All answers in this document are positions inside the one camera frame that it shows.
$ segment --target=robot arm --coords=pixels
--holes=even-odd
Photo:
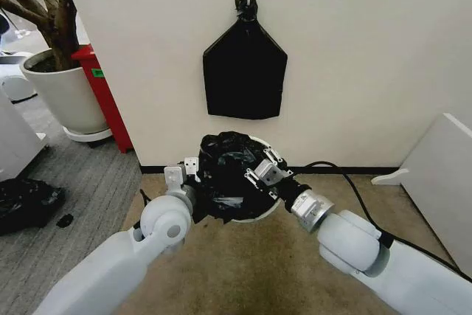
[[[185,175],[179,171],[170,169],[169,190],[146,205],[139,223],[113,234],[76,265],[34,315],[110,314],[142,282],[153,260],[178,248],[190,229],[194,198],[190,187],[181,189]]]
[[[298,184],[279,154],[257,141],[267,159],[245,169],[243,179],[272,198],[269,212],[281,198],[305,230],[318,231],[319,252],[327,262],[402,314],[472,314],[472,284],[412,247],[385,243],[382,231],[358,215],[335,214],[331,201]],[[95,249],[53,287],[34,314],[110,314],[142,281],[150,262],[183,243],[201,198],[193,188],[200,183],[197,171],[197,158],[166,167],[167,192],[144,208],[140,223]],[[218,206],[223,199],[226,206],[239,203],[216,199]]]

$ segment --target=red box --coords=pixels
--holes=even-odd
[[[95,93],[106,122],[110,126],[111,133],[115,138],[119,150],[126,153],[127,149],[133,148],[130,136],[126,131],[125,123],[119,114],[117,104],[111,95],[110,88],[106,83],[100,64],[98,63],[95,51],[91,44],[81,47],[72,58],[80,61],[83,71],[86,73],[91,89]]]

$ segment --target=power cord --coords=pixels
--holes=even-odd
[[[447,267],[448,269],[452,270],[453,272],[457,273],[460,277],[462,277],[464,280],[467,280],[468,282],[472,283],[472,278],[470,278],[468,275],[466,275],[464,272],[462,272],[460,269],[458,269],[456,266],[450,264],[449,262],[447,262],[446,260],[443,260],[441,257],[438,257],[436,256],[435,254],[433,254],[432,252],[424,249],[423,247],[421,246],[418,246],[416,245],[415,243],[412,243],[411,241],[408,241],[408,240],[405,240],[405,239],[402,239],[400,238],[399,236],[397,235],[394,235],[392,234],[391,232],[387,232],[386,230],[382,229],[379,227],[379,225],[372,219],[372,217],[370,216],[370,213],[369,211],[367,210],[367,207],[366,207],[366,204],[364,203],[364,200],[362,199],[361,197],[361,194],[359,193],[359,191],[357,190],[357,187],[354,185],[354,182],[353,180],[351,180],[351,178],[336,164],[333,164],[332,162],[323,162],[323,161],[319,161],[319,162],[312,162],[308,165],[305,165],[305,167],[313,167],[313,166],[317,166],[317,165],[328,165],[328,166],[331,166],[331,167],[334,167],[335,169],[337,169],[337,171],[339,172],[339,174],[343,175],[343,177],[346,179],[346,181],[349,183],[349,185],[351,186],[351,188],[353,189],[353,192],[355,194],[355,196],[357,197],[358,201],[359,201],[359,204],[361,205],[361,208],[362,210],[364,211],[364,214],[366,215],[367,219],[369,220],[369,222],[375,226],[375,228],[377,228],[380,232],[382,233],[386,233],[390,236],[392,236],[395,240],[397,241],[400,241],[401,243],[404,243],[405,245],[408,245],[410,247],[412,247],[413,249],[416,249],[417,251],[419,252],[422,252],[423,254],[425,255],[428,255],[430,258],[436,260],[437,262],[441,263],[442,265],[444,265],[445,267]],[[294,176],[296,175],[299,175],[299,173],[294,173],[290,176],[290,178],[292,179]]]
[[[150,202],[150,198],[148,197],[148,195],[146,195],[145,191],[143,189],[139,190],[141,195],[142,195],[142,201],[144,202],[145,204],[145,207],[148,205],[148,202]]]

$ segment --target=black plastic bag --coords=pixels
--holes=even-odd
[[[266,158],[265,148],[238,132],[204,136],[198,155],[200,182],[193,183],[199,196],[192,214],[194,222],[207,215],[225,223],[253,219],[274,206],[276,200],[244,177],[246,169],[254,170]]]
[[[209,114],[261,120],[278,116],[286,53],[257,22],[256,0],[235,0],[236,23],[204,53]]]
[[[63,189],[42,181],[9,179],[0,182],[0,235],[30,226],[45,226],[63,202]]]

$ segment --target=white plant pot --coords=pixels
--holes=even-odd
[[[40,52],[21,63],[20,69],[52,115],[75,134],[93,134],[108,129],[82,67],[52,73],[30,71],[32,66],[51,56],[51,49]]]

